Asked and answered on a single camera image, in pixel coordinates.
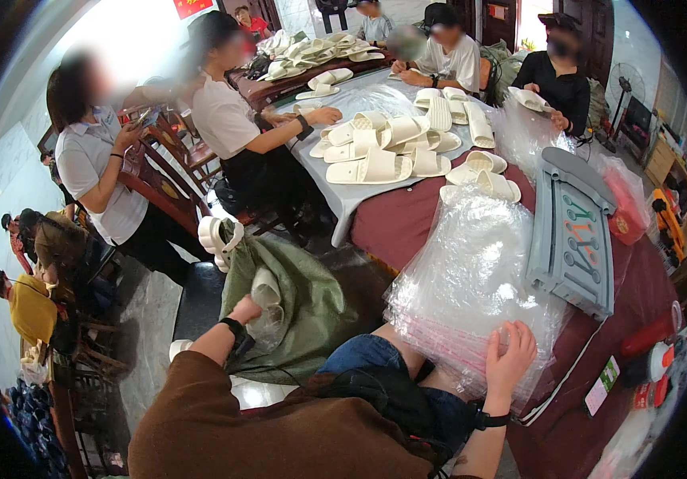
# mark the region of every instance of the brown shirt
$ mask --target brown shirt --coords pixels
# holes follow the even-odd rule
[[[325,376],[313,376],[306,392]],[[176,356],[168,380],[133,434],[133,479],[198,477],[424,479],[430,450],[411,454],[393,422],[360,398],[314,398],[297,389],[278,404],[240,413],[224,369],[194,351]]]

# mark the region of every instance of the gray shirt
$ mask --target gray shirt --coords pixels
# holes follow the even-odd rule
[[[385,42],[394,29],[394,22],[386,14],[376,18],[365,17],[357,33],[358,38],[370,42]]]
[[[80,200],[99,183],[120,130],[112,107],[93,109],[98,123],[73,123],[56,141],[56,166],[70,195]],[[136,232],[147,214],[149,201],[118,183],[103,213],[89,211],[99,234],[109,244],[123,244]]]

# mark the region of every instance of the person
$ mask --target person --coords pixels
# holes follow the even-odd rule
[[[374,47],[386,47],[387,37],[394,29],[394,22],[382,12],[381,2],[378,0],[357,0],[357,11],[364,16],[362,25],[357,32],[357,38]]]
[[[58,174],[58,167],[56,167],[56,161],[54,160],[54,151],[51,149],[50,151],[42,153],[40,155],[40,163],[48,168],[51,172],[51,180],[56,183],[56,186],[61,190],[61,194],[64,195],[64,216],[70,221],[73,221],[75,207],[79,206],[82,210],[84,210],[85,207],[80,205],[79,201],[75,201],[61,182],[61,177]]]
[[[24,248],[24,243],[18,236],[18,216],[11,219],[11,215],[5,213],[2,218],[0,218],[0,223],[3,226],[3,229],[11,236],[11,250],[16,256],[18,263],[22,265],[24,272],[27,274],[32,274],[32,265],[27,261],[27,258],[24,257],[24,252],[26,251]],[[34,250],[26,252],[30,259],[32,259],[33,263],[38,262],[38,256],[34,253]]]
[[[463,31],[455,9],[446,3],[430,4],[424,11],[423,22],[430,31],[425,53],[415,62],[395,61],[392,72],[399,73],[402,81],[417,87],[455,87],[477,93],[479,46]]]
[[[41,340],[64,354],[77,346],[79,323],[51,301],[42,277],[20,274],[11,282],[0,270],[0,298],[8,301],[13,328],[32,346]]]
[[[118,183],[125,151],[139,141],[143,128],[134,122],[121,128],[114,108],[98,106],[108,103],[105,77],[95,57],[77,52],[69,53],[48,81],[46,103],[59,134],[55,155],[62,183],[87,209],[108,244],[183,286],[189,264],[169,241],[201,261],[212,260],[212,255],[157,206]],[[202,83],[169,89],[137,87],[125,98],[123,108],[177,98],[191,101]]]
[[[579,137],[586,129],[591,101],[588,80],[580,72],[580,32],[575,20],[563,13],[540,14],[546,25],[546,50],[525,57],[512,87],[534,91],[556,111],[557,129]]]
[[[285,143],[308,135],[311,125],[332,125],[341,119],[341,112],[324,107],[296,116],[265,109],[257,119],[224,78],[224,72],[241,64],[239,32],[237,22],[218,11],[208,12],[190,25],[188,67],[205,80],[193,97],[195,127],[221,159],[229,186],[248,206],[274,206],[285,219],[295,218],[305,202],[322,208],[324,200],[314,180]],[[271,129],[262,133],[257,121],[267,122]]]
[[[470,432],[452,477],[494,477],[511,393],[537,350],[523,323],[504,323],[510,339],[503,355],[498,353],[498,332],[490,336],[482,411],[495,423],[478,417],[483,423],[474,421],[477,426],[470,431],[472,422],[466,421],[466,415],[471,408],[459,397],[453,381],[434,369],[416,385],[413,380],[425,359],[399,340],[389,324],[340,346],[305,388],[278,404],[242,415],[224,364],[246,338],[244,325],[261,312],[250,296],[244,297],[228,320],[173,358],[165,385],[131,439],[132,477],[195,479],[212,477],[213,471],[224,478],[433,477],[429,473],[460,449]],[[353,377],[363,394],[336,393]],[[368,386],[370,378],[378,381],[376,388]],[[338,389],[331,388],[337,384]],[[388,393],[394,391],[402,394]],[[376,400],[368,401],[368,394]],[[414,394],[417,397],[410,396],[414,401],[403,400]],[[391,401],[402,409],[383,407]],[[411,414],[413,410],[429,413],[418,417]],[[384,417],[387,413],[402,417],[404,424]],[[406,425],[424,421],[435,434],[412,437]]]

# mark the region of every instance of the white t-shirt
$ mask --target white t-shirt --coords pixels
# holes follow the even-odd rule
[[[112,107],[95,107],[98,123],[73,123],[56,141],[56,166],[69,194],[79,200],[99,183],[120,130]],[[99,234],[109,244],[123,244],[147,214],[149,201],[118,183],[103,213],[89,212]]]
[[[455,80],[471,93],[479,91],[479,47],[468,35],[463,35],[455,50],[447,55],[442,45],[429,37],[426,52],[416,63],[424,73],[436,73],[440,80]]]
[[[253,123],[248,102],[226,82],[205,76],[205,85],[195,93],[192,120],[205,144],[221,159],[232,158],[261,134]]]

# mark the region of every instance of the maroon tablecloth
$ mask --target maroon tablecloth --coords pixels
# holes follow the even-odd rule
[[[453,160],[453,166],[460,164],[467,154]],[[534,211],[535,191],[521,170],[510,165],[504,176],[517,183],[522,191],[522,205]],[[412,187],[362,202],[351,228],[352,243],[401,270],[425,244],[439,189],[444,184],[443,177],[427,178]],[[615,237],[611,240],[616,285],[614,315],[604,322],[540,418],[529,428],[508,428],[508,442],[524,478],[578,478],[590,473],[604,446],[626,418],[632,392],[616,385],[594,418],[584,410],[584,397],[611,355],[621,367],[626,363],[619,354],[620,341],[669,311],[676,299],[660,256],[646,236],[633,246],[626,246]],[[598,326],[585,313],[575,311],[554,344],[555,363],[536,388],[540,396],[533,397],[525,411],[548,397]]]

